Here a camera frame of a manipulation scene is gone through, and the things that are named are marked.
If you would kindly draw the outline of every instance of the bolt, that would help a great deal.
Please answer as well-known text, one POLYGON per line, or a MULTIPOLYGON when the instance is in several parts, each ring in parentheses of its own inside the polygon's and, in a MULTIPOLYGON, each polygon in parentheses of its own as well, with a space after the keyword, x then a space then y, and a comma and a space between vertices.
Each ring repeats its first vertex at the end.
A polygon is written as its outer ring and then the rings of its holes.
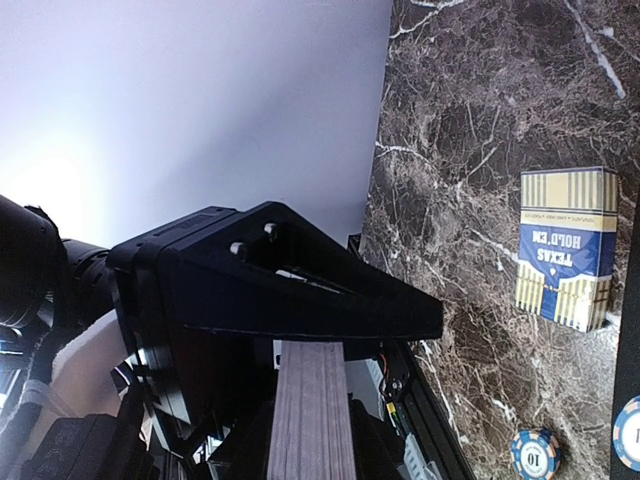
POLYGON ((278 225, 275 223, 267 223, 264 226, 264 231, 269 235, 269 240, 272 242, 278 238, 278 225))
POLYGON ((245 260, 247 258, 247 246, 242 242, 233 242, 231 247, 229 247, 229 250, 240 260, 245 260))

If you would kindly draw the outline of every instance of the white wall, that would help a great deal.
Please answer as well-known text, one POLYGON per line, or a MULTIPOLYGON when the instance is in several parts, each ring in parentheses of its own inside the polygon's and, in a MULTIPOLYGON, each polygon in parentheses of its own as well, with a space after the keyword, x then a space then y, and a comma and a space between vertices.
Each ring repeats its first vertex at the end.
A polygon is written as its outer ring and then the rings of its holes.
POLYGON ((360 228, 391 0, 0 2, 0 193, 112 246, 207 205, 360 228))

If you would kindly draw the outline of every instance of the poker chip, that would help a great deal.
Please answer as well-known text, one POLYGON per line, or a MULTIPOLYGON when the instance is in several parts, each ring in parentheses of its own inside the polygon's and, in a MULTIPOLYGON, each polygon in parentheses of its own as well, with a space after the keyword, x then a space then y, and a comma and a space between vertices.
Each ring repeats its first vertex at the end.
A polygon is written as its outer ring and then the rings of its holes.
POLYGON ((561 458, 560 444, 547 429, 521 430, 511 442, 513 466, 525 480, 553 478, 561 458))
POLYGON ((613 447, 631 470, 640 472, 640 396, 624 406, 613 425, 613 447))

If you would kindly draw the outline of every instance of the texas hold'em card box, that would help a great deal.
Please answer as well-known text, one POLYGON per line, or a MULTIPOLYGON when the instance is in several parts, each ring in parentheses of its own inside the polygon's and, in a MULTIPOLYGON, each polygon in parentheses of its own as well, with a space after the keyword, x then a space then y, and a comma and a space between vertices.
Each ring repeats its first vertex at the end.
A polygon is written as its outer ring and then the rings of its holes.
POLYGON ((516 305, 581 332, 602 326, 618 177, 604 167, 523 172, 516 305))

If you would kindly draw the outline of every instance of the dark brown marble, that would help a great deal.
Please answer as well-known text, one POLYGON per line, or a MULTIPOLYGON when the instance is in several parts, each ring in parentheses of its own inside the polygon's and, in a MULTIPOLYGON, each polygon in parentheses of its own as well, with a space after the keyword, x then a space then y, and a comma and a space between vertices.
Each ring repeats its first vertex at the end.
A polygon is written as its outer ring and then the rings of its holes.
POLYGON ((640 4, 396 1, 362 252, 441 298, 415 352, 480 480, 551 428, 558 479, 608 478, 620 305, 640 183, 640 4), (609 323, 589 334, 513 306, 520 172, 620 174, 609 323))

